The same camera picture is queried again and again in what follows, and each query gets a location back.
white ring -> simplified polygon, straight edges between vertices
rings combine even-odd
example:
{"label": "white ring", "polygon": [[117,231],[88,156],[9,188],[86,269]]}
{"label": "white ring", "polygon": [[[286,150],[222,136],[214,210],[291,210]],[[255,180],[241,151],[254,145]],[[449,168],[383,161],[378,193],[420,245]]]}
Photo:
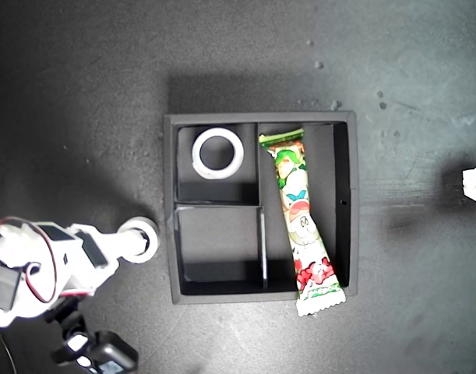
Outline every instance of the white ring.
{"label": "white ring", "polygon": [[[231,142],[234,147],[234,158],[231,163],[223,169],[214,170],[210,169],[201,161],[201,147],[209,138],[215,136],[220,136]],[[213,129],[208,129],[205,132],[199,134],[198,138],[192,145],[192,166],[196,173],[201,175],[205,179],[225,179],[233,175],[241,167],[243,163],[243,157],[245,156],[245,151],[243,150],[243,143],[234,134],[231,130],[222,129],[221,127],[216,127]]]}
{"label": "white ring", "polygon": [[132,229],[141,230],[144,234],[146,234],[149,240],[149,246],[146,248],[145,252],[140,253],[139,255],[126,253],[122,255],[122,257],[130,263],[145,263],[154,256],[158,250],[158,247],[160,246],[160,229],[149,218],[134,217],[120,226],[117,232],[121,233]]}

black tray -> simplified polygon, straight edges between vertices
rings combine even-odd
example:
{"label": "black tray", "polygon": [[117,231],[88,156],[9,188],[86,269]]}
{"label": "black tray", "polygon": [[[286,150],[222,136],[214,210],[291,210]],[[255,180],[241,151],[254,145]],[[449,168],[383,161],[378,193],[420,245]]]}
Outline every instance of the black tray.
{"label": "black tray", "polygon": [[[192,144],[211,127],[235,132],[245,150],[238,172],[224,180],[206,180],[192,168]],[[174,303],[297,298],[273,158],[258,144],[258,135],[301,127],[312,217],[346,294],[357,293],[353,112],[168,115],[164,207]]]}

cartoon character print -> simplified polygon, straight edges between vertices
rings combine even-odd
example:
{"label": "cartoon character print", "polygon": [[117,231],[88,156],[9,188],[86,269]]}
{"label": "cartoon character print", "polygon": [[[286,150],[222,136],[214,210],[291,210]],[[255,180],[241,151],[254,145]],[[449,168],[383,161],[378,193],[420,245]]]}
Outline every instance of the cartoon character print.
{"label": "cartoon character print", "polygon": [[[296,145],[298,152],[291,149],[279,150],[275,164],[288,237],[295,258],[298,290],[302,292],[313,284],[323,284],[325,279],[334,275],[334,270],[327,256],[323,257],[321,262],[314,260],[318,258],[319,251],[325,249],[310,215],[303,144]],[[303,267],[300,259],[308,263],[308,266]]]}
{"label": "cartoon character print", "polygon": [[279,185],[283,211],[300,199],[309,199],[307,172],[302,153],[280,150],[276,156],[277,184]]}
{"label": "cartoon character print", "polygon": [[310,263],[305,269],[301,268],[301,261],[295,261],[297,270],[297,286],[299,291],[303,291],[310,283],[323,284],[324,280],[334,275],[333,266],[327,257],[321,263],[315,261]]}
{"label": "cartoon character print", "polygon": [[296,245],[305,246],[320,239],[316,224],[310,216],[310,204],[307,200],[294,202],[285,216],[288,236]]}

green snack package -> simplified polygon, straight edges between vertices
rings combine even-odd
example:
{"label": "green snack package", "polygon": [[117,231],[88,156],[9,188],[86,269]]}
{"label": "green snack package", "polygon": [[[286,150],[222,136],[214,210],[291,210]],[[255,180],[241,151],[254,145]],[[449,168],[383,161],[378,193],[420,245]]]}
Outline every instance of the green snack package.
{"label": "green snack package", "polygon": [[345,293],[310,216],[302,137],[303,129],[299,129],[279,135],[261,135],[259,142],[274,157],[284,220],[297,274],[298,315],[306,316],[345,302]]}

table surface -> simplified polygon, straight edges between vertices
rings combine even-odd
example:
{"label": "table surface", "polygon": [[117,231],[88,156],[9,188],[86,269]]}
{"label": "table surface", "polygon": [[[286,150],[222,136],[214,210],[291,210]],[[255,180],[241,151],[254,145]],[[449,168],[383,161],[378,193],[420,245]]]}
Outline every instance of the table surface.
{"label": "table surface", "polygon": [[[172,305],[163,246],[86,302],[140,373],[476,373],[476,0],[0,2],[0,217],[163,226],[167,113],[358,116],[359,292]],[[19,373],[59,329],[16,321]],[[0,346],[0,372],[10,372]],[[63,368],[63,373],[80,372]]]}

